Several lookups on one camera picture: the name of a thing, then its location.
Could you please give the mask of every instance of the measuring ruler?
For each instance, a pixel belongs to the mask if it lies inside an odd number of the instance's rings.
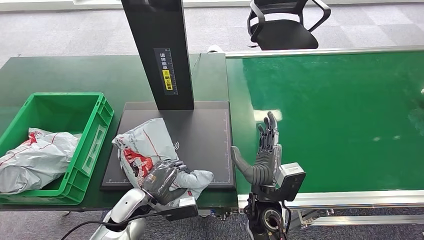
[[[165,95],[178,95],[174,65],[170,48],[154,48],[159,74]]]

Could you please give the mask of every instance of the yellow sticker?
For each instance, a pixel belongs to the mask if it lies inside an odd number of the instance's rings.
[[[165,81],[166,90],[172,90],[171,75],[169,70],[162,70],[163,80]]]

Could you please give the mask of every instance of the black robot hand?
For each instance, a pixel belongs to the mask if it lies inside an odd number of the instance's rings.
[[[186,168],[184,163],[178,160],[158,162],[144,179],[143,189],[159,204],[166,205],[186,192],[186,188],[170,190],[177,174]]]

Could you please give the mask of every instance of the black mat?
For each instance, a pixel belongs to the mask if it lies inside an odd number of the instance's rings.
[[[201,101],[194,103],[194,110],[159,111],[154,102],[127,102],[117,134],[123,134],[147,120],[163,118],[179,159],[191,171],[211,171],[215,178],[208,188],[234,189],[229,108],[227,101]],[[118,150],[113,147],[100,189],[131,188],[121,169]]]

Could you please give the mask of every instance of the chair armrest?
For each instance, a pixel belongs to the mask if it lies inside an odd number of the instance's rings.
[[[252,0],[250,2],[250,8],[252,9],[253,13],[257,17],[257,27],[253,31],[250,40],[252,42],[256,43],[257,42],[258,35],[262,31],[262,29],[264,28],[264,25],[265,25],[265,15],[261,12],[261,10],[259,9],[259,7],[256,6],[255,0]]]
[[[316,28],[318,28],[318,26],[320,26],[321,24],[323,24],[323,22],[325,22],[330,17],[330,14],[331,14],[330,7],[327,6],[327,4],[325,4],[323,1],[321,1],[321,0],[312,0],[312,2],[314,2],[316,5],[318,5],[318,7],[320,9],[322,9],[323,15],[322,15],[322,18],[317,23],[315,23],[315,25],[313,25],[309,29],[309,32],[314,31]]]

